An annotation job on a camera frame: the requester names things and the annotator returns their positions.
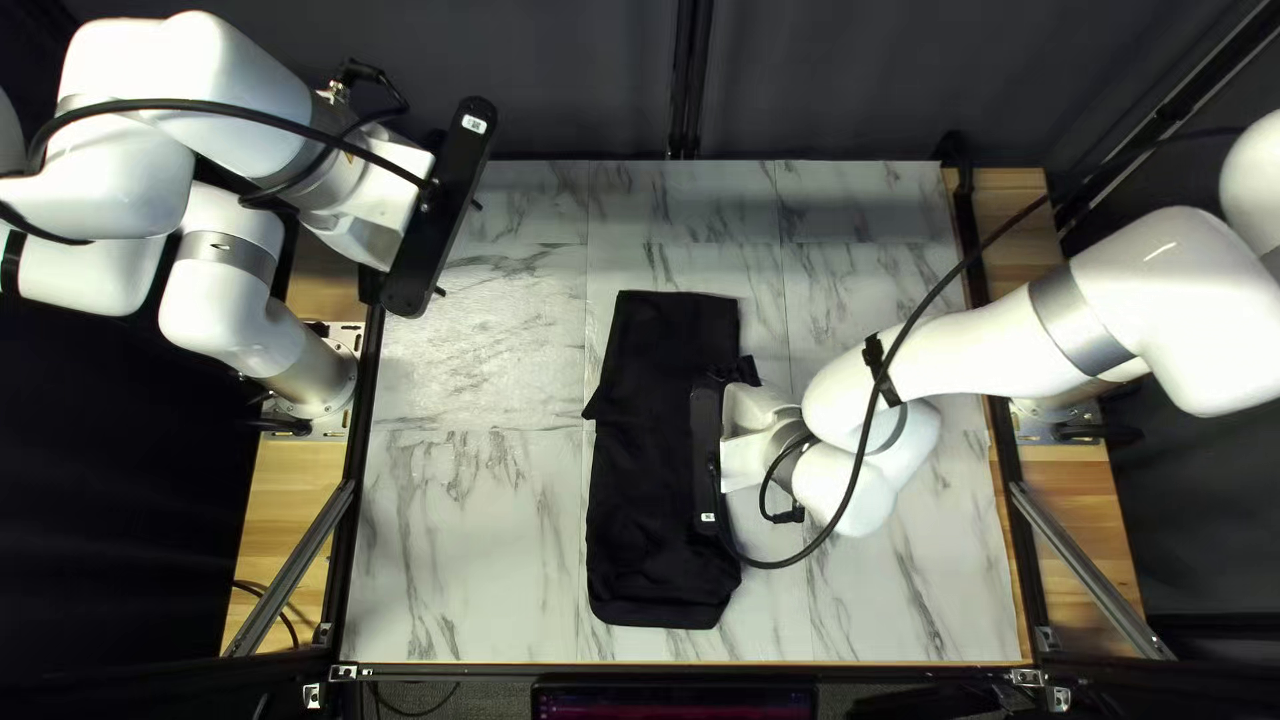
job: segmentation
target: black cable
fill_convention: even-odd
[[[1102,163],[1098,163],[1098,165],[1096,168],[1093,168],[1092,170],[1089,170],[1088,173],[1085,173],[1083,177],[1080,177],[1079,179],[1074,181],[1071,183],[1071,186],[1074,186],[1074,190],[1064,200],[1061,200],[1060,202],[1057,202],[1057,206],[1059,208],[1070,208],[1071,205],[1074,205],[1080,199],[1080,193],[1083,193],[1085,190],[1088,190],[1089,181],[1092,181],[1093,178],[1098,177],[1100,174],[1107,173],[1107,172],[1114,170],[1114,169],[1116,169],[1119,167],[1129,165],[1130,163],[1133,163],[1138,158],[1142,158],[1147,152],[1151,152],[1153,150],[1160,150],[1161,147],[1164,147],[1166,145],[1170,145],[1170,143],[1174,143],[1174,142],[1187,142],[1189,140],[1207,140],[1207,138],[1212,138],[1212,137],[1235,137],[1235,136],[1243,133],[1244,129],[1245,128],[1242,128],[1242,127],[1213,127],[1213,128],[1202,128],[1202,129],[1193,129],[1193,131],[1180,132],[1178,135],[1171,135],[1169,137],[1155,140],[1155,141],[1148,142],[1147,145],[1144,145],[1142,147],[1135,147],[1133,150],[1126,150],[1124,152],[1120,152],[1119,155],[1115,155],[1114,158],[1107,158]],[[1068,218],[1066,222],[1070,223],[1070,222],[1075,220],[1076,217]]]
[[[358,118],[356,119],[356,122],[347,126],[340,133],[338,133],[337,137],[339,140],[346,140],[348,135],[356,132],[357,129],[367,124],[396,118],[403,115],[404,113],[408,113],[407,105],[403,108],[388,108],[385,110],[370,113],[369,115]],[[273,184],[271,187],[255,190],[253,192],[247,192],[242,195],[239,199],[241,206],[250,208],[253,210],[266,209],[265,208],[266,201],[274,200],[276,196],[293,190],[294,187],[301,184],[305,179],[314,176],[321,167],[324,167],[325,163],[329,161],[329,158],[333,156],[334,152],[337,152],[334,147],[328,147],[325,149],[324,152],[316,155],[315,160],[312,160],[306,168],[302,168],[302,170],[294,174],[293,177],[282,181],[276,184]]]
[[[262,600],[262,591],[244,583],[244,580],[232,580],[232,587],[236,589],[244,591],[252,596],[256,596],[259,600]],[[298,642],[298,632],[293,629],[293,623],[289,621],[289,618],[284,614],[283,610],[280,611],[280,621],[284,623],[284,629],[289,632],[289,638],[293,641],[293,650],[298,650],[300,647],[302,647],[302,643]],[[261,703],[262,701],[259,701],[259,712],[261,712]]]
[[[253,428],[264,433],[293,433],[297,437],[311,434],[308,420],[292,418],[247,418],[241,420],[246,428]]]
[[[1115,165],[1119,165],[1124,161],[1132,161],[1133,156],[1140,155],[1143,152],[1149,152],[1152,150],[1157,150],[1172,142],[1202,140],[1206,137],[1222,137],[1229,135],[1239,135],[1240,132],[1242,132],[1240,128],[1206,128],[1202,131],[1190,131],[1187,133],[1171,135],[1169,137],[1164,137],[1157,141],[1149,142],[1144,147],[1135,149],[1130,152],[1125,152],[1121,156],[1112,158],[1111,160],[1107,160],[1101,165],[1098,165],[1098,168],[1091,172],[1089,176],[1097,174],[1098,172],[1102,172],[1107,168],[1114,168]],[[854,488],[858,486],[858,475],[863,469],[863,459],[867,455],[867,441],[870,437],[872,419],[876,415],[876,402],[879,400],[881,387],[884,382],[884,378],[888,377],[888,366],[893,361],[893,357],[897,356],[897,348],[902,346],[902,341],[906,340],[908,333],[910,333],[911,328],[915,327],[915,323],[919,322],[920,316],[924,314],[924,310],[934,300],[937,300],[940,295],[942,295],[942,291],[946,290],[948,284],[951,284],[951,281],[956,279],[956,277],[959,277],[960,273],[965,272],[970,265],[977,263],[982,258],[983,251],[991,247],[993,242],[1000,240],[1005,233],[1007,233],[1010,229],[1018,225],[1018,223],[1025,220],[1028,215],[1030,215],[1047,202],[1048,202],[1048,193],[1041,195],[1030,204],[1028,204],[1025,208],[1014,213],[1012,217],[1001,223],[1000,227],[993,229],[986,238],[983,238],[983,241],[978,245],[978,247],[975,247],[972,252],[969,252],[969,255],[966,255],[964,259],[956,263],[955,266],[947,270],[947,274],[942,275],[942,278],[932,288],[929,288],[929,292],[925,293],[924,299],[920,300],[919,305],[916,305],[915,309],[911,310],[911,314],[908,316],[906,322],[902,323],[902,329],[899,331],[897,337],[893,338],[893,343],[888,348],[888,352],[884,354],[884,359],[881,364],[879,372],[876,373],[876,377],[872,379],[872,392],[870,397],[867,401],[867,413],[863,416],[861,433],[858,437],[858,452],[854,454],[854,469],[849,473],[849,484],[845,487],[845,495],[840,500],[840,505],[836,507],[836,512],[831,516],[831,521],[828,521],[822,528],[822,530],[818,532],[818,534],[813,538],[813,541],[810,541],[808,544],[800,548],[799,552],[796,552],[790,557],[785,557],[782,560],[772,560],[772,561],[756,560],[754,557],[749,557],[745,553],[742,553],[742,551],[737,548],[737,544],[735,543],[732,534],[728,532],[726,524],[717,523],[716,527],[719,533],[721,541],[724,543],[724,547],[728,548],[730,553],[733,555],[733,557],[736,557],[740,562],[749,565],[751,568],[759,568],[762,570],[776,570],[780,568],[787,568],[790,565],[795,565],[796,562],[804,560],[805,557],[812,555],[813,551],[818,550],[819,544],[822,544],[823,542],[826,542],[828,537],[831,537],[831,533],[836,530],[836,525],[840,524],[840,519],[845,516],[845,510],[849,509],[849,502],[854,497]],[[778,462],[780,462],[778,460],[774,460],[774,464],[771,465],[771,474],[772,469],[776,468]],[[723,512],[727,516],[728,509],[726,506],[724,496],[722,493],[718,492],[716,493],[716,503],[717,503],[717,512]]]
[[[760,516],[764,518],[765,520],[768,520],[771,523],[799,521],[799,520],[792,520],[792,518],[795,518],[797,515],[796,514],[796,509],[797,507],[800,507],[800,510],[801,510],[801,514],[799,515],[800,519],[804,519],[804,515],[803,515],[804,509],[794,498],[791,501],[791,510],[785,510],[785,511],[777,512],[777,514],[769,512],[769,510],[764,506],[764,495],[769,489],[769,483],[773,482],[773,473],[778,471],[778,468],[782,465],[782,461],[786,460],[787,457],[790,457],[796,451],[799,451],[806,443],[810,443],[810,442],[813,442],[815,439],[818,439],[818,436],[815,436],[813,433],[808,433],[803,438],[800,438],[800,439],[792,442],[791,445],[783,447],[782,452],[780,452],[778,456],[773,459],[773,462],[769,465],[769,469],[764,471],[764,482],[760,483]]]
[[[366,150],[358,145],[348,142],[340,137],[330,135],[324,131],[315,129],[310,126],[302,123],[294,123],[293,120],[287,120],[278,115],[270,113],[262,113],[259,110],[251,110],[248,108],[241,108],[238,105],[228,105],[225,102],[210,102],[206,100],[183,100],[183,99],[146,99],[146,100],[111,100],[108,102],[97,102],[93,105],[86,105],[84,108],[77,108],[74,110],[68,110],[61,115],[45,123],[38,131],[36,131],[35,137],[32,137],[31,147],[28,150],[28,163],[29,174],[38,173],[44,167],[45,147],[49,145],[49,138],[54,136],[58,131],[64,127],[83,120],[86,118],[93,118],[97,115],[110,115],[116,113],[136,113],[141,110],[183,110],[192,113],[209,113],[212,115],[225,115],[229,118],[237,118],[241,120],[248,120],[252,123],[259,123],[268,127],[274,127],[276,129],[293,133],[298,137],[305,137],[315,142],[320,142],[328,147],[335,150],[342,150],[355,158],[360,158],[371,165],[381,168],[393,176],[412,183],[419,190],[425,190],[430,187],[430,182],[415,176],[412,172],[392,163],[390,160]],[[46,232],[38,227],[31,224],[26,218],[22,217],[14,208],[0,202],[0,222],[9,224],[17,229],[26,232],[27,234],[33,234],[36,237],[42,237],[45,240],[51,240],[54,242],[61,242],[65,245],[84,245],[84,240],[67,238],[56,233]]]
[[[881,386],[884,382],[884,378],[888,375],[888,366],[890,363],[893,361],[893,357],[897,355],[897,348],[902,346],[902,341],[906,340],[908,333],[910,333],[911,328],[915,327],[915,323],[919,322],[920,316],[924,314],[924,310],[934,300],[937,300],[940,295],[942,295],[942,291],[946,290],[948,284],[951,284],[951,281],[956,279],[956,277],[960,275],[960,273],[963,273],[969,265],[977,263],[978,259],[982,258],[982,252],[987,247],[989,247],[993,242],[1000,240],[1001,236],[1009,232],[1018,223],[1027,219],[1028,215],[1038,210],[1041,205],[1044,205],[1046,202],[1048,202],[1048,195],[1041,195],[1039,197],[1033,200],[1029,205],[1027,205],[1018,213],[1014,213],[1011,218],[1001,223],[1000,227],[992,231],[991,234],[988,234],[978,247],[975,247],[963,260],[956,263],[955,266],[947,270],[947,274],[942,275],[942,279],[940,279],[932,288],[929,288],[929,292],[925,293],[924,299],[920,300],[920,304],[915,306],[915,310],[911,310],[911,314],[906,318],[906,322],[902,323],[902,329],[899,331],[897,337],[893,338],[893,345],[890,345],[888,352],[884,354],[884,360],[883,364],[881,365],[879,372],[876,373],[876,377],[872,379],[872,393],[870,398],[867,401],[867,413],[863,416],[863,429],[858,437],[858,452],[854,454],[854,469],[849,474],[849,486],[845,488],[845,496],[840,500],[840,505],[836,507],[836,512],[831,516],[831,521],[828,521],[822,528],[822,530],[818,532],[818,534],[809,542],[809,544],[800,548],[799,552],[796,552],[790,557],[782,560],[772,560],[772,561],[756,560],[754,557],[744,555],[737,548],[737,544],[733,542],[733,538],[730,537],[728,529],[724,527],[724,524],[717,523],[716,527],[719,530],[721,539],[728,548],[730,553],[737,557],[739,561],[751,568],[759,568],[762,570],[776,570],[780,568],[787,568],[790,565],[795,565],[796,562],[804,560],[805,557],[809,557],[809,555],[812,555],[813,551],[818,550],[819,544],[822,544],[823,542],[826,542],[828,537],[831,537],[831,533],[836,532],[836,525],[840,524],[840,519],[845,516],[845,510],[849,507],[849,502],[854,498],[854,488],[858,487],[858,475],[863,469],[863,457],[867,455],[867,441],[870,437],[872,432],[872,418],[876,415],[876,402],[879,400]],[[716,498],[718,505],[717,511],[727,514],[728,509],[724,506],[724,496],[721,493],[716,493]]]
[[[397,118],[410,111],[408,100],[404,99],[401,91],[396,87],[396,83],[393,83],[392,79],[387,77],[387,73],[380,68],[361,63],[355,58],[348,58],[338,70],[338,79],[348,87],[357,79],[374,79],[378,85],[383,86],[387,95],[390,96],[392,102],[396,104],[394,108],[378,110],[376,113],[370,113],[365,117],[357,118],[356,122],[351,123],[340,133],[338,133],[339,140],[346,140],[348,135],[367,124]],[[242,195],[239,204],[244,208],[260,209],[268,200],[293,190],[305,179],[315,174],[326,161],[329,161],[329,158],[333,156],[334,152],[335,150],[333,147],[326,149],[324,152],[316,155],[315,160],[303,168],[302,172],[265,190],[257,190],[247,195]]]
[[[419,710],[411,712],[407,710],[401,710],[399,707],[396,707],[394,705],[384,700],[383,693],[378,689],[378,683],[369,683],[369,688],[374,693],[375,710],[379,707],[385,707],[387,710],[390,710],[392,712],[402,717],[426,717],[428,715],[444,707],[444,703],[449,702],[449,698],[453,697],[453,693],[458,692],[460,687],[462,687],[462,683],[453,683],[453,687],[449,688],[449,692],[444,694],[444,698],[440,700],[440,702],[433,705],[431,707],[428,707],[426,710]],[[378,716],[381,717],[381,711],[378,711]]]
[[[253,720],[261,720],[262,715],[266,712],[268,701],[271,700],[271,693],[262,693],[262,697],[257,698],[257,707],[253,708]]]

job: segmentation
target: vertical metal pole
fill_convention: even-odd
[[[713,0],[680,0],[676,9],[671,115],[667,122],[668,160],[687,160],[698,155],[714,10]]]

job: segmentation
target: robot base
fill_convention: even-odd
[[[365,323],[323,323],[329,327],[329,337],[325,340],[325,343],[337,350],[338,355],[351,365],[351,373],[347,379],[348,392],[344,392],[347,401],[337,407],[332,405],[319,407],[294,404],[283,397],[271,397],[262,402],[264,418],[292,416],[308,419],[311,420],[311,434],[300,437],[291,432],[266,430],[262,433],[264,439],[347,442],[347,436],[351,432],[351,407],[357,379],[356,364],[360,360],[361,350],[364,350]]]

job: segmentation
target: black metal frame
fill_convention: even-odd
[[[681,0],[677,14],[676,53],[672,73],[671,126],[667,142],[668,158],[696,156],[698,127],[701,97],[705,86],[707,60],[710,42],[713,0]],[[1280,6],[1271,8],[1280,14]],[[1142,142],[1144,132],[1134,135]],[[969,251],[978,243],[978,229],[973,210],[973,167],[966,161],[959,138],[952,137],[942,150],[957,160],[961,182],[952,195],[960,245]],[[1169,662],[1152,660],[1125,660],[1089,657],[1041,647],[1036,642],[1037,628],[1048,624],[1039,564],[1036,552],[1034,530],[1012,503],[1009,488],[1021,484],[1021,464],[1014,438],[1007,405],[998,398],[988,398],[996,454],[1000,460],[1001,483],[1006,493],[1006,510],[1012,536],[1014,560],[1018,569],[1023,612],[1028,637],[1032,639],[1033,667],[1018,665],[513,665],[513,664],[342,664],[339,661],[347,600],[351,588],[352,560],[360,518],[361,489],[367,456],[370,424],[372,419],[374,389],[376,387],[385,311],[376,302],[376,279],[361,272],[361,299],[370,304],[366,315],[365,351],[360,360],[360,383],[356,388],[352,428],[343,468],[343,484],[352,486],[352,497],[333,530],[332,555],[321,626],[316,644],[301,651],[276,652],[247,657],[210,659],[198,662],[166,664],[161,666],[129,667],[118,671],[93,671],[67,675],[41,682],[32,688],[37,692],[65,693],[74,688],[77,694],[90,697],[93,692],[122,693],[131,697],[148,697],[164,693],[216,692],[246,682],[271,683],[329,682],[325,712],[332,715],[343,707],[358,716],[358,683],[347,680],[547,680],[547,682],[608,682],[620,678],[662,680],[696,676],[699,680],[717,679],[795,679],[810,683],[882,683],[882,684],[966,684],[966,685],[1044,685],[1052,684],[1085,688],[1138,688],[1170,693],[1208,694],[1229,702],[1275,705],[1270,696],[1280,683],[1280,670],[1226,664]],[[973,306],[989,302],[986,270],[975,263],[966,273],[969,297]],[[1027,678],[1036,682],[1027,683]]]
[[[982,245],[978,236],[978,218],[973,208],[974,168],[964,137],[948,132],[938,145],[938,155],[943,163],[956,168],[960,182],[951,193],[956,220],[956,233],[960,240],[961,255],[975,251]],[[982,307],[991,302],[991,290],[987,283],[987,266],[979,259],[965,270],[965,290],[969,305]],[[1009,486],[1023,483],[1023,464],[1018,456],[1018,441],[1009,402],[1001,397],[987,397],[987,413],[991,418],[996,459],[1000,464],[1000,484],[1005,491],[1005,514],[1009,516],[1009,536],[1014,546],[1014,564],[1018,566],[1018,588],[1023,600],[1023,618],[1027,621],[1027,637],[1030,639],[1032,656],[1039,659],[1039,643],[1036,642],[1037,628],[1048,626],[1048,609],[1044,603],[1044,587],[1041,582],[1039,561],[1036,555],[1036,534],[1030,524],[1014,506]]]
[[[1149,147],[1152,142],[1176,131],[1206,100],[1212,97],[1222,83],[1263,47],[1277,29],[1280,29],[1280,4],[1271,1],[1260,6],[1221,46],[1215,49],[1201,67],[1196,68],[1172,95],[1152,110],[1147,119],[1129,133],[1129,137],[1119,147],[1111,151],[1108,158]],[[1053,222],[1059,228],[1070,229],[1117,178],[1140,164],[1143,159],[1144,156],[1138,156],[1128,165],[1103,170],[1091,177],[1079,191],[1073,193],[1068,202],[1055,210]]]
[[[703,96],[710,55],[714,0],[680,0],[671,64],[667,159],[691,160],[701,146]]]

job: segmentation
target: gray curtain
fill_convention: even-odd
[[[947,129],[987,163],[1108,150],[1258,0],[722,0],[703,155],[924,158]],[[480,94],[498,156],[657,156],[677,0],[67,0],[79,19],[221,14],[303,79],[348,55],[444,124]]]

